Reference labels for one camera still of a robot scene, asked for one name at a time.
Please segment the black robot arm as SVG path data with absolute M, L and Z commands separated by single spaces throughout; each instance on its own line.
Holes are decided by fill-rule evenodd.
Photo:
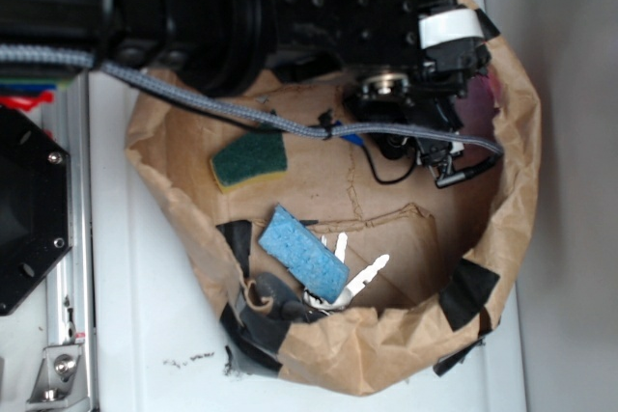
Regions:
M 163 68 L 210 97 L 263 70 L 341 79 L 366 131 L 455 131 L 454 99 L 491 55 L 460 0 L 1 0 L 1 83 L 29 96 L 98 69 Z

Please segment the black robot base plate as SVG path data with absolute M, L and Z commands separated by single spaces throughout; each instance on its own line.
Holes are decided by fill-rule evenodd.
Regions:
M 1 315 L 70 249 L 69 154 L 21 112 L 1 109 Z

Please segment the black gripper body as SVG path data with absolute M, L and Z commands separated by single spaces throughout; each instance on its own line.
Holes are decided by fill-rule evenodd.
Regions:
M 276 49 L 269 66 L 285 83 L 339 80 L 364 123 L 456 133 L 454 102 L 487 65 L 479 14 L 460 0 L 272 0 Z M 484 38 L 422 49 L 420 19 L 455 9 L 477 13 Z

